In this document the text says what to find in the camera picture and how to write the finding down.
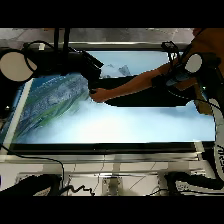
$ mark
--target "human hand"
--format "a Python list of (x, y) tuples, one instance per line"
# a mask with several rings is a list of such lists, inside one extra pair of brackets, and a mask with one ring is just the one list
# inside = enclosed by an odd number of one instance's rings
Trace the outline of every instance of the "human hand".
[(90, 94), (90, 97), (97, 103), (103, 103), (110, 99), (109, 90), (107, 89), (98, 88), (93, 89), (93, 91), (95, 91), (95, 93)]

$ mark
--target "tiled floor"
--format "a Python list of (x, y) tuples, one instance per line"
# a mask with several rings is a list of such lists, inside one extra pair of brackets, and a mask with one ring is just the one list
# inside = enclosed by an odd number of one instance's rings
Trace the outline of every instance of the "tiled floor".
[[(59, 42), (64, 30), (60, 30)], [(71, 42), (152, 42), (173, 40), (190, 43), (190, 28), (72, 28)], [(24, 42), (44, 40), (52, 43), (54, 31), (37, 28), (0, 28), (0, 47), (21, 48)]]

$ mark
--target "metal frame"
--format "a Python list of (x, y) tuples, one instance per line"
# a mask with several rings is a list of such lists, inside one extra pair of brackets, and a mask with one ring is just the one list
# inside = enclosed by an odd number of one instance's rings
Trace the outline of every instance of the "metal frame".
[[(180, 51), (183, 51), (188, 44), (177, 43)], [(63, 47), (63, 43), (59, 43), (59, 48)], [(93, 51), (163, 51), (161, 44), (148, 42), (70, 42), (69, 46), (77, 50), (93, 50)], [(39, 48), (40, 44), (33, 44), (31, 48)], [(198, 153), (156, 153), (156, 154), (115, 154), (115, 155), (38, 155), (38, 157), (48, 157), (58, 159), (66, 164), (74, 163), (96, 163), (96, 162), (149, 162), (149, 161), (195, 161), (198, 160)], [(4, 156), (5, 163), (52, 163), (48, 160), (22, 159), (17, 156)]]

